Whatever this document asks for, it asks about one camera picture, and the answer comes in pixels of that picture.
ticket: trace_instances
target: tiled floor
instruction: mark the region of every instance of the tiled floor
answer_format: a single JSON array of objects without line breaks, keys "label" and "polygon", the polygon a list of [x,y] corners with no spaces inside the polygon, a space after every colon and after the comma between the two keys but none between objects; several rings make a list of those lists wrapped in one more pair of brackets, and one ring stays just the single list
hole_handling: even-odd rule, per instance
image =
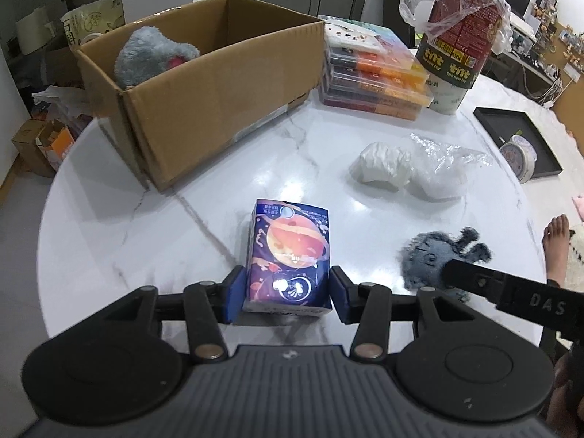
[{"label": "tiled floor", "polygon": [[35,419],[20,368],[47,339],[36,286],[36,247],[50,182],[21,174],[0,207],[0,438],[17,436]]}]

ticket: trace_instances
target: planet illustration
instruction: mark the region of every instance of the planet illustration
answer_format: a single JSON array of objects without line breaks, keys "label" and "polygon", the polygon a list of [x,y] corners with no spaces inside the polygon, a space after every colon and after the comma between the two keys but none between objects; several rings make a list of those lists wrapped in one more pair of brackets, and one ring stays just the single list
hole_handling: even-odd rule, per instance
[{"label": "planet illustration", "polygon": [[274,258],[296,269],[316,265],[326,249],[326,240],[318,227],[299,214],[274,219],[270,223],[266,239]]}]

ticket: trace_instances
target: black circular disc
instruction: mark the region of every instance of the black circular disc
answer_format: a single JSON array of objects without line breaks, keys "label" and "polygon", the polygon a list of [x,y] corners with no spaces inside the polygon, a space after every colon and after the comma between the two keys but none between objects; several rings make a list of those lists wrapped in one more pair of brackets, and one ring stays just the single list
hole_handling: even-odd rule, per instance
[{"label": "black circular disc", "polygon": [[75,338],[57,336],[33,351],[22,370],[24,390],[37,410],[84,426],[118,423],[154,409],[181,377],[182,360],[170,345],[118,324]]},{"label": "black circular disc", "polygon": [[550,359],[509,330],[476,321],[426,332],[398,355],[396,373],[424,407],[469,422],[504,422],[541,407],[553,383]]}]

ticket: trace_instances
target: gray ribbed panel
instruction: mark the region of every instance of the gray ribbed panel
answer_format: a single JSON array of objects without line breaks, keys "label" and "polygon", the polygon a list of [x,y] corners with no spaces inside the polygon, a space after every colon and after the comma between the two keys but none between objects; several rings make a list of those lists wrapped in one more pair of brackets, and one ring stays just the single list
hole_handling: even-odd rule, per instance
[{"label": "gray ribbed panel", "polygon": [[[290,358],[290,350],[297,357]],[[164,406],[132,422],[83,429],[41,420],[26,438],[553,438],[537,419],[452,424],[414,407],[379,366],[340,346],[240,346],[197,367]]]}]

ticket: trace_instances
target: stack of plastic boxes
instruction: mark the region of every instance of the stack of plastic boxes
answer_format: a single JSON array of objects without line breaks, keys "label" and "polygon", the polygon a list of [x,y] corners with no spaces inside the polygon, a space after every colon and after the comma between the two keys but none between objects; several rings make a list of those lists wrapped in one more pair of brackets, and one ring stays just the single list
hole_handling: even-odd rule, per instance
[{"label": "stack of plastic boxes", "polygon": [[320,85],[325,105],[415,120],[432,102],[428,72],[389,29],[361,21],[325,20]]}]

